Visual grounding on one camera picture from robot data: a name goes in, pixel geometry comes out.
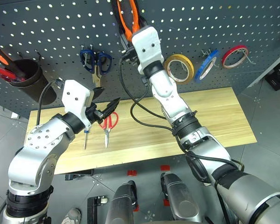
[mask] orange screwdriver handle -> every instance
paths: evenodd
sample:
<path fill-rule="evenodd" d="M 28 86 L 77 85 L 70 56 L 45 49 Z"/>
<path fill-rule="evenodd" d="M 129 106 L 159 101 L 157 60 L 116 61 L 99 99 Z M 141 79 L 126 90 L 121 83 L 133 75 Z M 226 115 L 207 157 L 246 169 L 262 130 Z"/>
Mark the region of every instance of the orange screwdriver handle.
<path fill-rule="evenodd" d="M 118 13 L 119 13 L 119 17 L 120 17 L 120 20 L 121 20 L 121 24 L 123 26 L 123 28 L 125 29 L 125 36 L 126 36 L 126 39 L 129 41 L 129 42 L 132 42 L 132 32 L 130 31 L 130 29 L 126 26 L 126 22 L 125 20 L 123 19 L 122 17 L 122 14 L 121 14 L 121 8 L 120 8 L 120 3 L 119 1 L 117 0 L 117 7 L 118 7 Z"/>
<path fill-rule="evenodd" d="M 5 66 L 7 70 L 13 72 L 17 77 L 25 77 L 26 74 L 21 71 L 18 66 L 0 49 L 0 63 Z"/>
<path fill-rule="evenodd" d="M 137 7 L 136 7 L 136 4 L 135 4 L 134 0 L 130 0 L 130 5 L 131 5 L 132 11 L 133 11 L 133 21 L 134 21 L 132 29 L 133 29 L 133 33 L 135 33 L 140 29 L 139 18 L 138 18 L 138 10 L 137 10 Z"/>

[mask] red scissors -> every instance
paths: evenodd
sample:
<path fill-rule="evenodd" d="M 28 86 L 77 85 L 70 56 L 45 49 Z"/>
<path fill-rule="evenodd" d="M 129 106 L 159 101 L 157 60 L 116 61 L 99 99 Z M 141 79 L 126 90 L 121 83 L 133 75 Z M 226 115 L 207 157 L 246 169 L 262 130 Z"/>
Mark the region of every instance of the red scissors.
<path fill-rule="evenodd" d="M 112 114 L 114 114 L 116 116 L 116 120 L 114 123 L 112 123 Z M 107 149 L 108 144 L 109 144 L 109 133 L 111 131 L 111 129 L 113 129 L 119 120 L 119 116 L 116 112 L 113 112 L 112 114 L 110 114 L 105 120 L 104 120 L 104 124 L 100 125 L 101 128 L 103 128 L 104 132 L 105 132 L 105 148 Z"/>

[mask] pen holder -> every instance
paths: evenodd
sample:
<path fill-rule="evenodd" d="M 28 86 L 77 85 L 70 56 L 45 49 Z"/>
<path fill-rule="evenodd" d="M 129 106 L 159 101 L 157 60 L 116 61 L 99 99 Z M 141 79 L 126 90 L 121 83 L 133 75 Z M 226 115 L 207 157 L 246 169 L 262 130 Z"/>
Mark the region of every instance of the pen holder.
<path fill-rule="evenodd" d="M 48 84 L 47 79 L 42 73 L 38 63 L 30 59 L 21 59 L 14 61 L 16 65 L 26 74 L 26 80 L 23 82 L 9 83 L 12 86 L 22 90 L 36 102 L 39 101 L 42 90 Z M 55 101 L 56 93 L 52 87 L 48 89 L 42 99 L 42 105 L 48 105 Z"/>

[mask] wooden board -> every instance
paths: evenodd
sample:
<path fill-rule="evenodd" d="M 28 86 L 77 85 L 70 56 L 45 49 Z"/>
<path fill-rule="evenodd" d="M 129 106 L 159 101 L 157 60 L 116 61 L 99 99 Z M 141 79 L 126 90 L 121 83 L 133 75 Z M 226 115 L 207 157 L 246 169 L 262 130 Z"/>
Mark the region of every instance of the wooden board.
<path fill-rule="evenodd" d="M 256 142 L 255 136 L 232 90 L 214 90 L 182 93 L 196 117 L 225 147 Z M 148 109 L 161 114 L 161 107 L 154 98 L 141 102 Z M 104 109 L 107 103 L 97 104 Z M 68 149 L 58 160 L 55 174 L 105 167 L 133 161 L 182 154 L 171 132 L 165 129 L 142 126 L 130 115 L 132 100 L 122 100 L 116 112 L 119 122 L 110 132 L 109 146 L 105 149 L 105 133 L 95 123 L 88 134 L 87 149 L 84 150 L 84 133 L 76 135 Z M 135 116 L 149 124 L 168 126 L 166 120 L 156 118 L 138 106 Z M 41 124 L 56 113 L 64 114 L 63 107 L 42 110 Z M 37 111 L 31 111 L 27 130 L 35 126 Z"/>

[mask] screwdriver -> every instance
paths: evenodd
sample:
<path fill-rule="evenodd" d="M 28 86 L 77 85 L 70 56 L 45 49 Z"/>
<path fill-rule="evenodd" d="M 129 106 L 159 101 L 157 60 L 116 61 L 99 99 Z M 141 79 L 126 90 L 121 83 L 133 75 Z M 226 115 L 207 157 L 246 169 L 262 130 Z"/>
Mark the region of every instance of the screwdriver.
<path fill-rule="evenodd" d="M 25 78 L 26 74 L 0 49 L 0 63 L 19 78 Z"/>
<path fill-rule="evenodd" d="M 84 133 L 85 133 L 84 149 L 86 149 L 87 136 L 88 136 L 89 131 L 88 130 L 84 130 Z"/>

